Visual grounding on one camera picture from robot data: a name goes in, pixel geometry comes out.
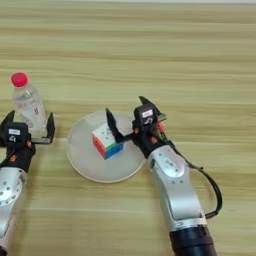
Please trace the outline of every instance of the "white plate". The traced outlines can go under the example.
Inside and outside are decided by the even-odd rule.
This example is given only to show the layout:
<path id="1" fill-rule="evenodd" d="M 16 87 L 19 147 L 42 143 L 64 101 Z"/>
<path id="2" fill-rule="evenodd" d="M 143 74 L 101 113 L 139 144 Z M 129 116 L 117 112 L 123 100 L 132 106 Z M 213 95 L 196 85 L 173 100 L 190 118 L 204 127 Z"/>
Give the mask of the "white plate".
<path id="1" fill-rule="evenodd" d="M 117 127 L 123 134 L 132 132 L 132 118 L 123 113 L 113 113 Z M 132 141 L 125 148 L 105 160 L 92 142 L 92 131 L 107 122 L 106 112 L 99 111 L 82 118 L 70 131 L 67 156 L 82 176 L 97 182 L 119 182 L 135 174 L 145 161 L 143 154 Z"/>

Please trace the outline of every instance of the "bottle label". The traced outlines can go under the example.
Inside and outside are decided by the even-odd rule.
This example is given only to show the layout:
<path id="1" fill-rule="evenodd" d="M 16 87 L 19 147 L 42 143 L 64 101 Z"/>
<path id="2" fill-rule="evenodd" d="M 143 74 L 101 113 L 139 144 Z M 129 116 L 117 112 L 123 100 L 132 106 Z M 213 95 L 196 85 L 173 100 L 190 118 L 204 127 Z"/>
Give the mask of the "bottle label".
<path id="1" fill-rule="evenodd" d="M 38 130 L 45 127 L 45 113 L 39 98 L 30 98 L 26 102 L 19 102 L 17 106 L 21 120 L 29 129 Z"/>

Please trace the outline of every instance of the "red bottle cap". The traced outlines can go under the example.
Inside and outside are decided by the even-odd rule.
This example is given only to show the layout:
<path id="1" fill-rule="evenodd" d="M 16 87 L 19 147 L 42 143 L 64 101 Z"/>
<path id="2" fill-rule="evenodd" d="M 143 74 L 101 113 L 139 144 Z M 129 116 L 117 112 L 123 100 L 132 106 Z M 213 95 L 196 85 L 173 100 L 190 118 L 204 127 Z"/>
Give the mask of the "red bottle cap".
<path id="1" fill-rule="evenodd" d="M 11 80 L 15 87 L 23 87 L 28 83 L 28 78 L 24 73 L 13 74 Z"/>

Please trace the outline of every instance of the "plastic water bottle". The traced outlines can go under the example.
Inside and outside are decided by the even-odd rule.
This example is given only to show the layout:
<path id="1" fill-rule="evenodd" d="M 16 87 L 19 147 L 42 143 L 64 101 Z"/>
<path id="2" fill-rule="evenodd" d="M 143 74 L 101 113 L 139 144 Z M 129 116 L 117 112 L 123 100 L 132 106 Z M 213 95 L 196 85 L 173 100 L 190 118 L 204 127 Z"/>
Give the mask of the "plastic water bottle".
<path id="1" fill-rule="evenodd" d="M 14 85 L 13 100 L 21 121 L 28 125 L 30 132 L 45 130 L 45 111 L 38 91 L 28 83 L 24 73 L 15 73 L 11 77 Z"/>

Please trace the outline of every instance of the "table surface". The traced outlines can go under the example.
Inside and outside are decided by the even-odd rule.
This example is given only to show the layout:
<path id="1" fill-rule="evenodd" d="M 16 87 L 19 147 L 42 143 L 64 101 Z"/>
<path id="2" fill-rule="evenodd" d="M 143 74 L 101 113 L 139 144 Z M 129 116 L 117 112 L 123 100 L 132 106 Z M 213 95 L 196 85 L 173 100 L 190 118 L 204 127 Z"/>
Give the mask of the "table surface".
<path id="1" fill-rule="evenodd" d="M 168 134 L 223 191 L 209 221 L 218 255 L 256 254 L 255 5 L 0 5 L 0 117 L 13 108 L 11 73 L 25 71 L 57 125 L 54 144 L 33 159 L 11 256 L 173 255 L 146 167 L 104 185 L 66 158 L 81 117 L 106 106 L 132 115 L 139 95 L 168 115 Z M 213 209 L 207 181 L 192 180 Z"/>

